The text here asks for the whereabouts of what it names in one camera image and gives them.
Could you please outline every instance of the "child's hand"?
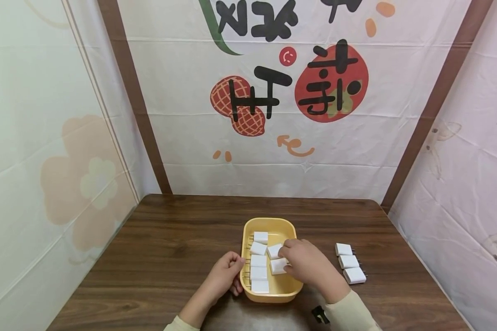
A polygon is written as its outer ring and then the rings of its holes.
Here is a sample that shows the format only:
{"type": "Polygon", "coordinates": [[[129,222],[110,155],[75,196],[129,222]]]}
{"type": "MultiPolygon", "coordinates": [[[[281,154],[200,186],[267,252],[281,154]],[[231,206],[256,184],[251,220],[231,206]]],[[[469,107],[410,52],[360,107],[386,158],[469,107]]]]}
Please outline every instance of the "child's hand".
{"type": "Polygon", "coordinates": [[[212,302],[215,303],[228,290],[235,296],[243,292],[243,287],[239,281],[239,272],[245,265],[245,259],[239,254],[229,251],[210,270],[201,288],[212,302]]]}
{"type": "Polygon", "coordinates": [[[199,329],[208,310],[229,289],[235,296],[238,296],[243,291],[241,282],[239,282],[239,272],[244,264],[245,259],[233,251],[223,255],[212,267],[201,287],[181,310],[180,319],[199,329]]]}
{"type": "Polygon", "coordinates": [[[309,241],[286,240],[278,255],[289,261],[290,265],[284,268],[288,274],[300,282],[314,286],[327,303],[336,303],[350,292],[342,275],[324,253],[309,241]]]}

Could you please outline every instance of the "yellow plastic tray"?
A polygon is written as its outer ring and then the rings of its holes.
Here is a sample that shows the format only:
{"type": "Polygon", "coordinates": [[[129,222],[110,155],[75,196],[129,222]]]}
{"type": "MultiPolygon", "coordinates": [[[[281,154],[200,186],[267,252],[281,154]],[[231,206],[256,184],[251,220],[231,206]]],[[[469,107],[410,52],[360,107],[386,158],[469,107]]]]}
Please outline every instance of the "yellow plastic tray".
{"type": "MultiPolygon", "coordinates": [[[[283,218],[268,218],[256,217],[245,223],[243,229],[243,244],[241,249],[241,257],[246,259],[251,258],[250,247],[254,240],[255,231],[266,231],[269,233],[269,246],[281,244],[287,239],[296,238],[296,230],[293,224],[283,218]]],[[[293,277],[283,274],[273,276],[269,264],[269,256],[267,256],[267,278],[269,279],[269,293],[260,294],[251,291],[250,287],[250,263],[247,261],[239,278],[241,285],[245,290],[248,298],[254,302],[263,303],[285,303],[290,302],[302,289],[303,283],[295,280],[293,277]]]]}

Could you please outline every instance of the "chinese character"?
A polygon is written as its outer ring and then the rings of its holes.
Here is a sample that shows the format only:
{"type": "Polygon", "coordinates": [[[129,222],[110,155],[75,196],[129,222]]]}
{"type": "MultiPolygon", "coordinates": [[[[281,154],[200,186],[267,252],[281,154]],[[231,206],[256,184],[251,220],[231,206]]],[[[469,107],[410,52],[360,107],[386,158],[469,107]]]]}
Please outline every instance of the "chinese character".
{"type": "Polygon", "coordinates": [[[298,24],[298,16],[294,12],[296,5],[295,0],[289,0],[281,8],[280,12],[274,18],[274,9],[271,4],[256,1],[252,4],[252,12],[256,15],[263,16],[263,24],[255,25],[251,29],[253,37],[265,37],[267,42],[272,42],[277,36],[281,39],[287,39],[291,36],[291,30],[285,23],[294,27],[298,24]]]}
{"type": "MultiPolygon", "coordinates": [[[[323,58],[328,56],[328,51],[324,48],[321,48],[321,46],[315,46],[313,48],[313,52],[321,56],[323,58]]],[[[308,68],[321,68],[321,70],[318,72],[318,76],[322,79],[325,79],[328,77],[328,69],[329,67],[335,68],[335,71],[338,74],[343,74],[346,72],[347,67],[349,65],[352,65],[354,63],[359,62],[359,59],[357,58],[348,58],[348,45],[347,41],[345,39],[340,39],[340,41],[337,42],[335,46],[335,60],[326,60],[326,61],[314,61],[310,62],[307,64],[308,68]]],[[[337,100],[337,110],[341,111],[342,110],[342,104],[343,104],[343,86],[342,86],[342,78],[337,79],[337,87],[336,87],[336,95],[335,97],[332,95],[328,95],[326,91],[328,88],[331,87],[331,81],[318,81],[315,83],[309,83],[307,84],[306,90],[309,92],[322,92],[321,97],[312,97],[312,98],[305,98],[301,99],[298,101],[298,105],[305,106],[305,105],[310,105],[307,108],[308,114],[311,115],[324,115],[328,111],[328,106],[330,102],[333,102],[337,100]],[[324,109],[320,111],[315,111],[313,110],[313,105],[314,104],[324,104],[324,109]]],[[[347,86],[347,93],[349,95],[355,95],[359,93],[361,90],[361,83],[357,80],[351,81],[350,84],[347,86]]]]}
{"type": "Polygon", "coordinates": [[[254,69],[254,75],[260,80],[267,82],[267,97],[256,97],[254,86],[250,87],[249,97],[237,97],[235,94],[234,81],[228,81],[228,88],[230,90],[230,102],[232,104],[232,119],[237,122],[237,108],[240,106],[250,107],[252,115],[255,114],[256,106],[267,107],[267,119],[272,116],[272,107],[280,104],[280,100],[272,96],[272,88],[274,84],[282,86],[289,86],[293,83],[293,78],[288,74],[280,73],[266,67],[258,66],[254,69]]]}
{"type": "Polygon", "coordinates": [[[329,15],[329,23],[333,23],[335,19],[335,14],[337,12],[337,7],[340,5],[346,5],[349,11],[354,13],[357,8],[359,8],[363,0],[321,0],[326,6],[331,6],[331,14],[329,15]]]}
{"type": "Polygon", "coordinates": [[[231,4],[230,8],[225,5],[223,1],[217,1],[216,3],[217,13],[221,16],[219,23],[219,33],[221,34],[225,30],[225,25],[228,23],[232,29],[238,35],[247,34],[247,2],[245,0],[240,0],[237,3],[237,20],[234,18],[234,12],[236,11],[236,5],[231,4]]]}

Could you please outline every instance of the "orange dot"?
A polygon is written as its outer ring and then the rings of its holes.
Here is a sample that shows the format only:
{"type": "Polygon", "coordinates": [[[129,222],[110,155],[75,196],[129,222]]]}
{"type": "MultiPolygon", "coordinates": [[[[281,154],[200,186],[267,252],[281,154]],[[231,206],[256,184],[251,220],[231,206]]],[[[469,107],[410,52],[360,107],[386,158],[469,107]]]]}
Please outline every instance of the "orange dot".
{"type": "Polygon", "coordinates": [[[366,34],[370,38],[373,37],[377,33],[376,23],[374,22],[373,19],[368,18],[368,20],[366,20],[366,24],[365,25],[366,25],[366,34]]]}
{"type": "Polygon", "coordinates": [[[396,7],[388,2],[381,1],[377,4],[376,10],[384,17],[392,17],[396,13],[396,7]]]}

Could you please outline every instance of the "sleeve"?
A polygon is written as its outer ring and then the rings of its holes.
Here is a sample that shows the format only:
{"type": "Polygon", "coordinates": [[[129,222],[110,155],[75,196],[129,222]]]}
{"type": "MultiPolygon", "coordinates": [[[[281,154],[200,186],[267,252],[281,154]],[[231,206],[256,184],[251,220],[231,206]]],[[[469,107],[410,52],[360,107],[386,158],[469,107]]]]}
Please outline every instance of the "sleeve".
{"type": "Polygon", "coordinates": [[[363,300],[353,291],[339,302],[327,304],[324,313],[332,331],[381,331],[363,300]]]}
{"type": "Polygon", "coordinates": [[[178,316],[175,317],[173,322],[166,326],[164,331],[199,331],[199,329],[188,325],[185,321],[181,320],[178,316]]]}

